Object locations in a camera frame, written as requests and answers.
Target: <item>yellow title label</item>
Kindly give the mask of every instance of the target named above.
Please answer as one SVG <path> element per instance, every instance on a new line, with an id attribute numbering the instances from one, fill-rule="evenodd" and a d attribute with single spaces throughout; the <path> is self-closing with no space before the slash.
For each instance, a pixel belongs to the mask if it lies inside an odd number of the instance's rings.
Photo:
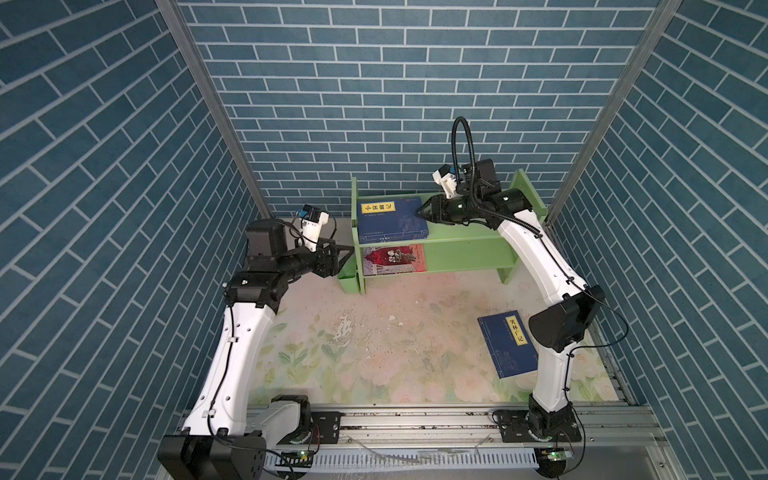
<path id="1" fill-rule="evenodd" d="M 360 210 L 364 214 L 376 214 L 378 212 L 395 211 L 395 202 L 378 202 L 376 204 L 361 204 Z"/>
<path id="2" fill-rule="evenodd" d="M 509 329 L 512 331 L 512 336 L 515 338 L 515 342 L 518 344 L 518 346 L 528 343 L 528 341 L 525 339 L 525 334 L 520 327 L 520 323 L 518 323 L 517 316 L 508 316 L 507 323 L 509 324 Z"/>

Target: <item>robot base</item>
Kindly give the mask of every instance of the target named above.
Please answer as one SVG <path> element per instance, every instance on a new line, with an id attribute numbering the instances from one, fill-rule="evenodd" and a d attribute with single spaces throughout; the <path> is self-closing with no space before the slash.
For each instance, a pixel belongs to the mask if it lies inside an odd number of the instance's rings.
<path id="1" fill-rule="evenodd" d="M 220 437 L 236 447 L 264 449 L 266 441 L 256 430 L 243 437 Z M 166 435 L 157 459 L 176 480 L 240 480 L 259 478 L 266 452 L 231 449 L 210 435 Z"/>
<path id="2" fill-rule="evenodd" d="M 544 412 L 533 396 L 528 399 L 528 410 L 495 410 L 493 419 L 504 443 L 543 442 L 548 437 L 563 442 L 581 441 L 581 430 L 570 406 L 558 412 Z"/>

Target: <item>brick wallpaper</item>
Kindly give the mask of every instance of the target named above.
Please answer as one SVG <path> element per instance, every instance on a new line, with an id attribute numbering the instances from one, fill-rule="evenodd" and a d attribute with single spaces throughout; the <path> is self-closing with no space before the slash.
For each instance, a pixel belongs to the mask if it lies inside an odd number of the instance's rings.
<path id="1" fill-rule="evenodd" d="M 458 115 L 502 180 L 522 167 L 548 202 L 657 0 L 181 3 L 268 201 L 290 215 L 349 214 L 352 175 L 364 194 L 437 190 Z"/>
<path id="2" fill-rule="evenodd" d="M 556 225 L 689 478 L 768 478 L 766 23 L 684 0 Z"/>
<path id="3" fill-rule="evenodd" d="M 253 204 L 152 0 L 0 2 L 0 478 L 153 478 Z"/>

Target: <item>book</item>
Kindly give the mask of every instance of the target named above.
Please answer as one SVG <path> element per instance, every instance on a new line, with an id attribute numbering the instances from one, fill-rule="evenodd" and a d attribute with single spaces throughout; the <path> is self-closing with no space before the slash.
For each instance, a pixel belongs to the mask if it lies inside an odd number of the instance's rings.
<path id="1" fill-rule="evenodd" d="M 424 246 L 420 243 L 400 247 L 363 247 L 362 274 L 389 275 L 427 271 Z"/>
<path id="2" fill-rule="evenodd" d="M 420 197 L 396 198 L 357 204 L 357 234 L 360 243 L 419 240 L 429 235 L 427 221 L 415 213 Z"/>
<path id="3" fill-rule="evenodd" d="M 517 311 L 478 318 L 500 379 L 538 368 L 538 354 Z"/>

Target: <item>floral floor mat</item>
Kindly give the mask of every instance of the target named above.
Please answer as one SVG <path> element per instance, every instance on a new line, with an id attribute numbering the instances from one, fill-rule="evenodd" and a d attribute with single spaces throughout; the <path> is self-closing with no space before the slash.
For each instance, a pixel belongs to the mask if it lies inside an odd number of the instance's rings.
<path id="1" fill-rule="evenodd" d="M 525 268 L 509 285 L 494 270 L 367 285 L 365 296 L 347 295 L 334 279 L 305 275 L 289 288 L 254 366 L 249 404 L 280 394 L 341 404 L 528 401 L 537 373 L 500 379 L 477 322 L 517 310 L 527 328 L 544 309 Z M 594 349 L 577 351 L 571 378 L 571 400 L 618 400 Z"/>

